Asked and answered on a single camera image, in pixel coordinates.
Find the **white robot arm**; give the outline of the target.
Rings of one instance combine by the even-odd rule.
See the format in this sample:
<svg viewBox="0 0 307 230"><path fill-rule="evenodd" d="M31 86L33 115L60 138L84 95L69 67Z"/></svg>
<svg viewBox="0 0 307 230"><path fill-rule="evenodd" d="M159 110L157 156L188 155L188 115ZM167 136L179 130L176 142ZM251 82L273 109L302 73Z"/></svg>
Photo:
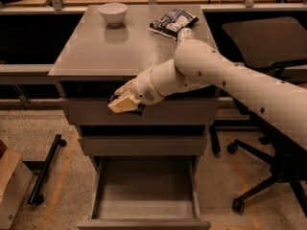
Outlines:
<svg viewBox="0 0 307 230"><path fill-rule="evenodd" d="M307 149L307 90L239 66L207 43L189 39L174 57L146 69L115 91L108 107L115 113L153 105L174 93L213 84Z"/></svg>

